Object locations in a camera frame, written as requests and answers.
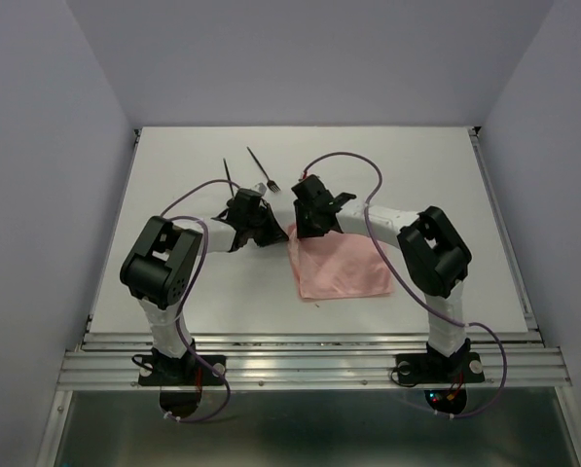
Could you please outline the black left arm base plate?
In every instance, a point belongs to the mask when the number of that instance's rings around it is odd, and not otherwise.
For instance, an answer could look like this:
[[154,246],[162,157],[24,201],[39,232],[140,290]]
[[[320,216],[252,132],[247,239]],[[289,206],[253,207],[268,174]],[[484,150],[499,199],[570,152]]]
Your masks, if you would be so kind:
[[134,354],[131,362],[138,368],[138,384],[143,387],[222,386],[223,382],[192,354],[170,358],[160,353]]

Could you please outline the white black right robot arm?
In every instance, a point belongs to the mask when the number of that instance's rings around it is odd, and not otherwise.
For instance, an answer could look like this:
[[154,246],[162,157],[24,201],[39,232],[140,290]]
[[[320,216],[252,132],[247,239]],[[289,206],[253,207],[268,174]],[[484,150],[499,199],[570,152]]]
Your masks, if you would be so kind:
[[456,374],[459,355],[469,348],[462,282],[472,255],[446,213],[436,206],[422,211],[373,206],[350,193],[333,196],[315,175],[298,182],[292,192],[299,238],[359,234],[401,252],[414,285],[405,283],[398,272],[394,276],[428,312],[427,371],[438,379]]

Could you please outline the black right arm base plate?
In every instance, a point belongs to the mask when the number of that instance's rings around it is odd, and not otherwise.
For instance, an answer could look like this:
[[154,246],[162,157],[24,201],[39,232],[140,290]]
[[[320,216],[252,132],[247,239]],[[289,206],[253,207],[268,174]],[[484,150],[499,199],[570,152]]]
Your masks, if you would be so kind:
[[474,352],[453,361],[428,353],[403,353],[394,358],[392,372],[403,385],[450,384],[460,378],[463,383],[486,380],[480,356]]

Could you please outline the pink satin napkin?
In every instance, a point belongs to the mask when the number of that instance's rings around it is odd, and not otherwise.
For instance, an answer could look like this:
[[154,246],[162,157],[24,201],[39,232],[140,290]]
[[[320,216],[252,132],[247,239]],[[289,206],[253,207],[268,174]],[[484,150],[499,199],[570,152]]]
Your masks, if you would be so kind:
[[288,257],[303,300],[341,300],[387,296],[392,274],[372,240],[359,234],[330,232],[300,239],[288,227]]

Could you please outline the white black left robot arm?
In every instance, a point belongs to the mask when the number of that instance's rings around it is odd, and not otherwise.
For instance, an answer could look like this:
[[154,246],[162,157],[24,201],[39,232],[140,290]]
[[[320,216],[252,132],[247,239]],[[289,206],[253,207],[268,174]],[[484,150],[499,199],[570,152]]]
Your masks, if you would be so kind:
[[267,247],[286,242],[288,235],[264,196],[241,188],[213,218],[151,217],[127,254],[120,280],[143,308],[153,351],[163,357],[162,372],[172,382],[186,382],[195,371],[196,361],[187,353],[193,339],[182,308],[201,269],[197,259],[210,253],[234,253],[250,240]]

